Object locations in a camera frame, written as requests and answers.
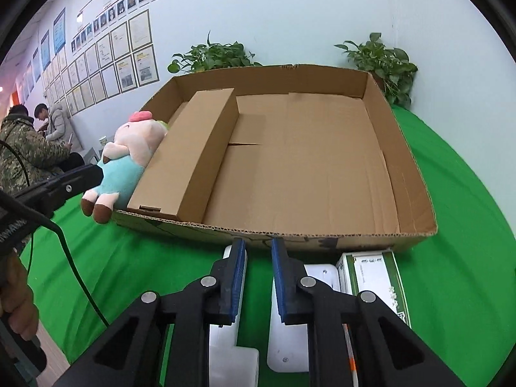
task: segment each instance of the potted plant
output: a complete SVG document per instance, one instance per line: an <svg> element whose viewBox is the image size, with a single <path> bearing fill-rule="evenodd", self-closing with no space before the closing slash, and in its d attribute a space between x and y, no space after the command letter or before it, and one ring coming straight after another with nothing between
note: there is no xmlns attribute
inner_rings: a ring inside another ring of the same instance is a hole
<svg viewBox="0 0 516 387"><path fill-rule="evenodd" d="M250 65L261 66L253 62L255 54L246 54L243 45L239 42L233 44L213 44L210 42L210 34L206 45L192 46L186 54L174 54L175 58L168 66L172 74L184 71L188 74L207 71L216 68L247 67Z"/></svg>
<svg viewBox="0 0 516 387"><path fill-rule="evenodd" d="M398 104L408 109L412 102L409 94L417 67L409 61L409 56L402 49L386 48L380 41L381 36L381 33L375 32L369 35L369 40L364 44L344 41L342 45L335 46L344 49L344 53L359 70L372 73L389 104ZM356 49L349 49L346 44Z"/></svg>

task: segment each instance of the green tablecloth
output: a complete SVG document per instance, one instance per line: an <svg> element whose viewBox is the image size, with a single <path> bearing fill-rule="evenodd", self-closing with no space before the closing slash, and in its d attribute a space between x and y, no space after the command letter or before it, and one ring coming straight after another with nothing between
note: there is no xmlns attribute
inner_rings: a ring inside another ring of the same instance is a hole
<svg viewBox="0 0 516 387"><path fill-rule="evenodd" d="M516 242L494 200L464 161L413 114L395 109L432 196L439 233L397 254L415 332L469 387L487 385L516 341ZM207 274L222 246L151 237L84 217L79 197L55 215L77 267L111 322L143 291L167 294ZM309 385L266 364L272 266L249 253L238 344L259 349L260 385ZM296 255L336 263L338 253ZM23 261L28 262L28 249ZM29 284L41 321L73 362L102 332L57 237L35 235Z"/></svg>

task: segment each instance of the human hand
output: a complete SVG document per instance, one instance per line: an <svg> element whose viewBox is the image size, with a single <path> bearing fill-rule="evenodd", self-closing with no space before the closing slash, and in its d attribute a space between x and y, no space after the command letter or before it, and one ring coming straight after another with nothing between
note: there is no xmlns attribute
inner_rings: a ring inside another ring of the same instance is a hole
<svg viewBox="0 0 516 387"><path fill-rule="evenodd" d="M37 330L39 312L34 305L34 294L27 285L27 270L16 253L7 259L7 285L0 292L0 317L11 313L9 325L14 333L29 341Z"/></svg>

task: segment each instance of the gray jacket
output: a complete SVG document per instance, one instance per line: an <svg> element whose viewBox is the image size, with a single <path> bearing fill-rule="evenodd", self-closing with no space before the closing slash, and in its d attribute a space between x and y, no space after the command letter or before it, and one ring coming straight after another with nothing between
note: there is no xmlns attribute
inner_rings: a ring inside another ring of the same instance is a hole
<svg viewBox="0 0 516 387"><path fill-rule="evenodd" d="M56 103L48 108L48 128L46 131L45 139L47 141L56 141L60 143L66 143L72 137L72 151L78 153L83 150L81 142L74 132L72 124L64 112L61 103Z"/></svg>

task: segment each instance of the camouflage jacket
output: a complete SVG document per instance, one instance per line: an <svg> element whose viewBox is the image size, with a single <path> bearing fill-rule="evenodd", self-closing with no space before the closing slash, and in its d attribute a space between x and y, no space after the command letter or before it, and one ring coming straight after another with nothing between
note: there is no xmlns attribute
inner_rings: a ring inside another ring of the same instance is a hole
<svg viewBox="0 0 516 387"><path fill-rule="evenodd" d="M57 164L70 155L70 150L62 144L46 141L36 132L33 123L31 117L12 114L4 118L0 127L0 140L7 142L19 154L30 184L62 173ZM0 189L15 194L26 187L20 163L11 151L0 145Z"/></svg>

